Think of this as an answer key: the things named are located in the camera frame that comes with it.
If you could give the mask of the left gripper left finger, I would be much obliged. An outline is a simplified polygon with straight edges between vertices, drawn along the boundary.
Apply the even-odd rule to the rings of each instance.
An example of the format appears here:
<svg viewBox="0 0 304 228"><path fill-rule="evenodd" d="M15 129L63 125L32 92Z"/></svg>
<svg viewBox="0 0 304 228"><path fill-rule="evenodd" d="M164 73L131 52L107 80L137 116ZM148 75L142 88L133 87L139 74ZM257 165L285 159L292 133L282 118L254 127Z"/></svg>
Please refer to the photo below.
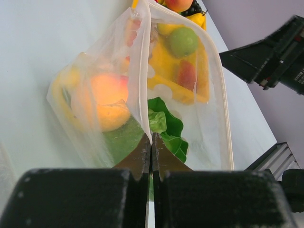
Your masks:
<svg viewBox="0 0 304 228"><path fill-rule="evenodd" d="M31 169L16 183L3 228L145 228L150 140L110 169Z"/></svg>

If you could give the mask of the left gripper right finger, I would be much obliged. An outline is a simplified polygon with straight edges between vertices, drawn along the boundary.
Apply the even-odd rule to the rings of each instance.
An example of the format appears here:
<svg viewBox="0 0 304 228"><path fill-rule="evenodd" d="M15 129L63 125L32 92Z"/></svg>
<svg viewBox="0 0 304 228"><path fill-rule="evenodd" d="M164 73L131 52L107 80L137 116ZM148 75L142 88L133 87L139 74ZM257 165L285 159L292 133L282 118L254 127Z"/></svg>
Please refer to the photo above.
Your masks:
<svg viewBox="0 0 304 228"><path fill-rule="evenodd" d="M268 171L193 171L152 136L157 228L295 228L281 185Z"/></svg>

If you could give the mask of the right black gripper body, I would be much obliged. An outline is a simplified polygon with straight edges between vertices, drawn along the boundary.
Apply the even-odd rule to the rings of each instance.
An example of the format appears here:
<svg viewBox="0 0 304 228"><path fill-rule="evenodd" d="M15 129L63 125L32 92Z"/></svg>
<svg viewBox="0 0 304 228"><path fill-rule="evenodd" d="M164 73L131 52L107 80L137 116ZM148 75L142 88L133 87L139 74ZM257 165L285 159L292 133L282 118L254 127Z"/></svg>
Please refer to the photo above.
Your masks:
<svg viewBox="0 0 304 228"><path fill-rule="evenodd" d="M284 25L257 42L262 47L262 64L254 82L264 90L279 83L304 94L304 18L293 15Z"/></svg>

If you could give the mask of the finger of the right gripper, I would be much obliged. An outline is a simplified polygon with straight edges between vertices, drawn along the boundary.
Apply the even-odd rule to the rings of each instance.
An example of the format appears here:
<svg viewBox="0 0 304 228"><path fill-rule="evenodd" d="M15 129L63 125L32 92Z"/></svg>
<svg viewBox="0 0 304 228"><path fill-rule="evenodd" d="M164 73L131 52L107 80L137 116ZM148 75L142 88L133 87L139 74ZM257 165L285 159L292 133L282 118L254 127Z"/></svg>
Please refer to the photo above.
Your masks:
<svg viewBox="0 0 304 228"><path fill-rule="evenodd" d="M264 40L219 53L222 66L246 83L256 80L272 55L272 45Z"/></svg>

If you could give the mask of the toy red pepper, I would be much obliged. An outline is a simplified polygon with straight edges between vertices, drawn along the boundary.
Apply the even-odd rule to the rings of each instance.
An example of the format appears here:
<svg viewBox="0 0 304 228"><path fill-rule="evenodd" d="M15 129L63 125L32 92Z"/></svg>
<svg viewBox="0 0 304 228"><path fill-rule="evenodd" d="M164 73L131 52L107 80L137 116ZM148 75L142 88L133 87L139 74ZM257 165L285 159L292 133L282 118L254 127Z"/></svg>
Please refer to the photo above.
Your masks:
<svg viewBox="0 0 304 228"><path fill-rule="evenodd" d="M176 83L190 91L194 90L196 84L196 68L193 63L184 59L180 61Z"/></svg>

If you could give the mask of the white-dotted zip top bag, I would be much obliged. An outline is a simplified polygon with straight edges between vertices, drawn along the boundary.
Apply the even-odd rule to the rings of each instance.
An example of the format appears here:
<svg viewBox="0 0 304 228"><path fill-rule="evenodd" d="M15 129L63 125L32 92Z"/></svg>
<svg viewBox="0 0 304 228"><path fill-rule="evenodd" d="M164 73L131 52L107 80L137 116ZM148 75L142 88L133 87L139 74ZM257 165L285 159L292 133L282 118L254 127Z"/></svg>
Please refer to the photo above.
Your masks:
<svg viewBox="0 0 304 228"><path fill-rule="evenodd" d="M194 170L232 170L225 80L201 24L135 0L64 67L47 101L87 167L111 168L145 135Z"/></svg>

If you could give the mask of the toy orange apricot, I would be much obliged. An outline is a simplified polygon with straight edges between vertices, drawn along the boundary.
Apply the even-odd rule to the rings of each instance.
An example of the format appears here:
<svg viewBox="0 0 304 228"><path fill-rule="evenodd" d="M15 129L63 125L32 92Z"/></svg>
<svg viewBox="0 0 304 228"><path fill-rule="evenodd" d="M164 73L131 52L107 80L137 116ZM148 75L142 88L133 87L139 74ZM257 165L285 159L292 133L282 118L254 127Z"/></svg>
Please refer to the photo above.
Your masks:
<svg viewBox="0 0 304 228"><path fill-rule="evenodd" d="M126 105L128 77L110 73L91 78L91 88L96 105L96 115L102 132L110 132L122 127L130 119Z"/></svg>

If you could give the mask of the toy yellow mango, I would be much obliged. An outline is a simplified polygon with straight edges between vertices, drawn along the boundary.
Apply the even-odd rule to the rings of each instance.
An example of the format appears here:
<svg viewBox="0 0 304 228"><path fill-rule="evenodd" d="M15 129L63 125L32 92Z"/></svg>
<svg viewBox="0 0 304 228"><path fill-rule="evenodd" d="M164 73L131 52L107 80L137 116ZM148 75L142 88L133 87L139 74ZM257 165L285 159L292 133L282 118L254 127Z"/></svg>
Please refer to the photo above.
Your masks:
<svg viewBox="0 0 304 228"><path fill-rule="evenodd" d="M72 91L80 84L81 70L77 66L66 66L50 86L53 97L53 111L63 127L72 126L80 132L85 128L76 118L71 108Z"/></svg>

